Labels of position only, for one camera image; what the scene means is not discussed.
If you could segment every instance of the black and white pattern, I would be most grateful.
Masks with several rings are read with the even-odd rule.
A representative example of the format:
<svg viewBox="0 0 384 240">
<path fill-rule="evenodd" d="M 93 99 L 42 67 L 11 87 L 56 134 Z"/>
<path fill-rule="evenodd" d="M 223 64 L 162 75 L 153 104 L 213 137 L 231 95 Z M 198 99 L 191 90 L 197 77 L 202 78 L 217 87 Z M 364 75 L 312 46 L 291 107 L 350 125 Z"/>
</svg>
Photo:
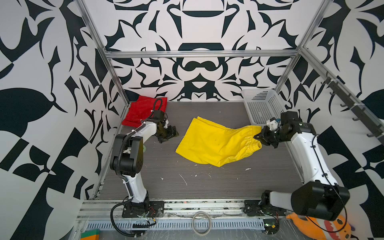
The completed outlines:
<svg viewBox="0 0 384 240">
<path fill-rule="evenodd" d="M 295 49 L 320 0 L 86 0 L 108 51 Z M 131 100 L 242 100 L 289 57 L 114 59 Z"/>
<path fill-rule="evenodd" d="M 383 27 L 381 0 L 335 0 L 308 44 L 309 50 L 384 119 Z M 384 237 L 384 147 L 301 58 L 280 92 L 286 108 L 299 112 L 320 133 L 319 143 L 332 174 L 347 187 L 348 222 L 361 239 Z"/>
<path fill-rule="evenodd" d="M 92 194 L 124 103 L 73 0 L 0 8 L 2 239 L 60 239 Z"/>
</svg>

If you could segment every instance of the yellow pants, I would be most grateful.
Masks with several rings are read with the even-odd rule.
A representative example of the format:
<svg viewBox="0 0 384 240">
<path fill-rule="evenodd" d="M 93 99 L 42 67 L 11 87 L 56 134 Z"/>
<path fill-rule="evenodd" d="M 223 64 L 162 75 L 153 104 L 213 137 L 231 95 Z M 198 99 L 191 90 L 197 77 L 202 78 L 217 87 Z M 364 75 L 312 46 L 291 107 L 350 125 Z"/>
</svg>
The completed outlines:
<svg viewBox="0 0 384 240">
<path fill-rule="evenodd" d="M 232 129 L 197 117 L 192 120 L 176 153 L 192 162 L 221 167 L 259 150 L 262 144 L 253 136 L 261 130 L 260 126 Z"/>
</svg>

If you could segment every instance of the yellow garment leg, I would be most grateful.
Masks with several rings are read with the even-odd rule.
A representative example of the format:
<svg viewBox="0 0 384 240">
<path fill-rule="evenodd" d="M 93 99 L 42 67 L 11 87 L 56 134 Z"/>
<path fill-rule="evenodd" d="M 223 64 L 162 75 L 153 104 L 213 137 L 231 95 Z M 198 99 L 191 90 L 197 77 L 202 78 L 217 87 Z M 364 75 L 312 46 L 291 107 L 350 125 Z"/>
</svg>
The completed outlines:
<svg viewBox="0 0 384 240">
<path fill-rule="evenodd" d="M 253 136 L 261 129 L 260 126 L 231 129 L 197 117 L 192 120 L 176 153 L 192 162 L 221 167 L 259 150 L 262 145 Z"/>
</svg>

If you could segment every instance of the white plastic basket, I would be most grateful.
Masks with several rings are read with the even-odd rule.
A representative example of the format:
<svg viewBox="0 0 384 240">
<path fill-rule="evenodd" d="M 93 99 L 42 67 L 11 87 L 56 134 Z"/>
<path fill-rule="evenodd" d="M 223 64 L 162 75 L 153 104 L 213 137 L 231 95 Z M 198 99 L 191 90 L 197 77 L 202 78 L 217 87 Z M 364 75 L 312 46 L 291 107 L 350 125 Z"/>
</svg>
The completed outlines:
<svg viewBox="0 0 384 240">
<path fill-rule="evenodd" d="M 244 89 L 242 95 L 251 125 L 265 126 L 267 120 L 273 117 L 278 119 L 286 111 L 273 89 Z"/>
</svg>

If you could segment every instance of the orange plush toy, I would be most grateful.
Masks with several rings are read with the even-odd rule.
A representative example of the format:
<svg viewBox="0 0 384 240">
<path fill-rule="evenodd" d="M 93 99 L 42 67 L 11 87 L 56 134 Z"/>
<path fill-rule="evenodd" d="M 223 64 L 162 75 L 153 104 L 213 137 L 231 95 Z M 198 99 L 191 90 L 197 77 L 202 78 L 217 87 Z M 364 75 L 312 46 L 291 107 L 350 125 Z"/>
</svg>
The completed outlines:
<svg viewBox="0 0 384 240">
<path fill-rule="evenodd" d="M 333 222 L 317 219 L 313 217 L 299 217 L 296 213 L 292 213 L 287 216 L 287 219 L 292 219 L 296 227 L 306 236 L 316 239 L 316 240 L 349 240 L 351 238 L 351 226 L 347 223 L 345 228 L 339 232 L 326 232 L 321 230 L 318 226 L 313 224 L 310 220 L 315 222 L 317 225 L 322 226 L 322 228 L 328 231 L 337 231 L 341 229 L 344 225 L 345 219 L 343 216 L 339 215 L 337 219 Z"/>
</svg>

